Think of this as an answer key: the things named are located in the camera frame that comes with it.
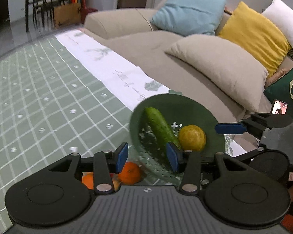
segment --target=floor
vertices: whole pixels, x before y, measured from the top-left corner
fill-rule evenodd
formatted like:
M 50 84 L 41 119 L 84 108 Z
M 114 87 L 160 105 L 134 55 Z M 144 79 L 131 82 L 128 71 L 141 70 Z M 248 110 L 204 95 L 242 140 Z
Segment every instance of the floor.
M 37 39 L 44 39 L 44 37 L 50 34 L 63 32 L 77 27 L 78 26 L 76 25 L 72 25 L 60 29 L 54 29 L 53 25 L 47 20 L 47 18 L 45 27 L 42 27 L 39 19 L 38 25 L 36 26 L 32 21 L 32 17 L 29 17 L 29 32 L 27 33 L 25 29 L 25 18 L 21 18 L 12 23 L 7 21 L 0 26 L 0 58 L 26 43 L 30 43 Z

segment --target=lemon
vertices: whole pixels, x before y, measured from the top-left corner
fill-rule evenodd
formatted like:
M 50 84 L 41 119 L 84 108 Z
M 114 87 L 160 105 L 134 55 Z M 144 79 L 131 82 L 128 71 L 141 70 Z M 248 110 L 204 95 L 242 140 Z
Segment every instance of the lemon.
M 183 150 L 202 151 L 206 144 L 206 135 L 200 127 L 189 125 L 179 131 L 178 140 Z

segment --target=beige sofa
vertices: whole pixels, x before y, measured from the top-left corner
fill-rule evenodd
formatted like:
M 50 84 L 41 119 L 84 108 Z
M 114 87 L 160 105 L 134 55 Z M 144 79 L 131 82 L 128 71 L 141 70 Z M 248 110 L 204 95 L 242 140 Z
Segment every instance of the beige sofa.
M 157 9 L 122 9 L 93 13 L 86 18 L 85 33 L 139 66 L 148 76 L 201 103 L 219 122 L 236 122 L 247 116 L 248 111 L 209 78 L 189 64 L 164 53 L 165 49 L 183 37 L 151 25 L 149 19 L 156 11 Z M 216 34 L 229 17 L 224 13 Z M 289 57 L 286 57 L 279 69 L 286 67 L 293 67 L 293 61 Z M 263 94 L 260 112 L 270 112 L 270 109 L 271 103 Z M 250 134 L 234 136 L 234 140 L 247 151 L 256 148 L 255 138 Z

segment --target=cucumber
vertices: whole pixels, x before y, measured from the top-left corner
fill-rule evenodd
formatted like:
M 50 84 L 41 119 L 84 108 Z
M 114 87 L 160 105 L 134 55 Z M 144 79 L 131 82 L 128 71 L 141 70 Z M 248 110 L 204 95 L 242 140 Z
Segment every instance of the cucumber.
M 156 108 L 146 107 L 145 113 L 147 122 L 157 139 L 158 146 L 166 151 L 166 144 L 173 142 L 180 149 L 178 138 L 174 135 L 170 125 L 167 124 L 161 112 Z

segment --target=blue pillow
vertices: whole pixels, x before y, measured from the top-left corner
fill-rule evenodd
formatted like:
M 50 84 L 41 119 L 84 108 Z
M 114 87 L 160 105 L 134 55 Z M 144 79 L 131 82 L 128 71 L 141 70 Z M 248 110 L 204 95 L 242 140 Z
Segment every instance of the blue pillow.
M 182 36 L 215 35 L 225 5 L 226 0 L 167 0 L 150 22 Z

